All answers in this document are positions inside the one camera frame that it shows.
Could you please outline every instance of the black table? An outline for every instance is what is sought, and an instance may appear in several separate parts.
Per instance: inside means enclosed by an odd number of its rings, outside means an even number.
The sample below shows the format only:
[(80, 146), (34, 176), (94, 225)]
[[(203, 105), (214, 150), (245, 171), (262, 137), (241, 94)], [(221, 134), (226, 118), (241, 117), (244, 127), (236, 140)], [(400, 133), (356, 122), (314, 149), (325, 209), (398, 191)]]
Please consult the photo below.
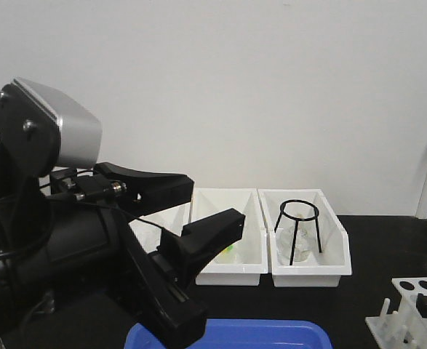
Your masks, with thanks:
[[(390, 312), (400, 296), (392, 278), (427, 276), (427, 221), (414, 217), (340, 216), (349, 234), (352, 276), (336, 288), (275, 288), (271, 275), (260, 286), (192, 286), (189, 294), (205, 301), (211, 318), (293, 319), (314, 322), (334, 349), (375, 349), (364, 322), (377, 316), (384, 298)], [(102, 295), (39, 319), (28, 327), (30, 348), (123, 348), (133, 320)], [(19, 349), (16, 332), (4, 338)]]

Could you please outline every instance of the blue plastic tray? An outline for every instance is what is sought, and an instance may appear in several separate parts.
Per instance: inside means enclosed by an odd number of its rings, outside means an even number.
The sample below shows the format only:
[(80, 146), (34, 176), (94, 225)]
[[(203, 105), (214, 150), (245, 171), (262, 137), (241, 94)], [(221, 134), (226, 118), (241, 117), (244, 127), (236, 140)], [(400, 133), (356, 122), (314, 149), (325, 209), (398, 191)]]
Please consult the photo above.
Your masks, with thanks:
[[(190, 349), (332, 349), (325, 331), (308, 321), (209, 319), (205, 335)], [(135, 325), (124, 349), (164, 349), (143, 326)]]

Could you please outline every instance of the white test tube rack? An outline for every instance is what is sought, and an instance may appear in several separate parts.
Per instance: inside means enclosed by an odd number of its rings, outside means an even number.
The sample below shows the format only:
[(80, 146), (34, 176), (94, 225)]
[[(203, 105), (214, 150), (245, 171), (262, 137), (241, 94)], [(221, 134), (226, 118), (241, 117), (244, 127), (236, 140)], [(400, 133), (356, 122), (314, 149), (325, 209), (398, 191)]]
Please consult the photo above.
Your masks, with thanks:
[(393, 278), (401, 294), (399, 309), (388, 314), (389, 298), (385, 298), (380, 316), (365, 318), (381, 349), (427, 349), (427, 318), (415, 306), (418, 294), (427, 296), (427, 278)]

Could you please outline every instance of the white bin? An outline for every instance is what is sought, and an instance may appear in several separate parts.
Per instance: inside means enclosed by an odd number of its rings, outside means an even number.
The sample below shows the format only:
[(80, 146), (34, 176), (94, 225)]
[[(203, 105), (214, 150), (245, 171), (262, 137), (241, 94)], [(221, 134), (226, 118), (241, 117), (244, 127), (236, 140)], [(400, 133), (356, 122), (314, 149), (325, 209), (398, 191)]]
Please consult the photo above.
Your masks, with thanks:
[[(191, 203), (187, 203), (147, 216), (142, 216), (141, 218), (161, 225), (172, 233), (180, 236), (183, 226), (189, 223), (190, 211)], [(160, 228), (138, 220), (133, 220), (129, 225), (145, 252), (150, 253), (155, 251), (157, 246), (160, 245)]]
[(256, 189), (194, 188), (191, 221), (226, 209), (245, 214), (242, 239), (221, 252), (197, 276), (198, 285), (257, 286), (268, 272), (266, 229)]
[[(351, 275), (351, 256), (348, 236), (339, 222), (323, 192), (313, 190), (264, 190), (258, 191), (263, 208), (263, 215), (268, 231), (269, 258), (271, 274), (276, 287), (336, 287), (342, 275)], [(302, 260), (294, 259), (289, 265), (289, 258), (284, 261), (284, 232), (292, 232), (295, 221), (282, 216), (279, 227), (274, 232), (283, 201), (299, 199), (314, 204), (319, 209), (319, 230), (322, 253), (319, 253), (314, 221), (300, 222), (304, 227), (306, 254)], [(298, 217), (310, 217), (314, 211), (305, 204), (288, 204), (285, 212)]]

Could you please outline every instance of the gray wall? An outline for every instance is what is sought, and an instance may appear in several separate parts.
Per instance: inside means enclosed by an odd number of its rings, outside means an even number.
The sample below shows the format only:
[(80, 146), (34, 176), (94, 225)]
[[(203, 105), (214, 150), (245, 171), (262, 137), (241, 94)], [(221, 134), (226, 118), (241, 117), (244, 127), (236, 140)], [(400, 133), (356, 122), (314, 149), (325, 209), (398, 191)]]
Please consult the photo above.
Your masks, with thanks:
[(0, 1), (0, 88), (14, 76), (93, 112), (101, 161), (417, 209), (427, 1)]

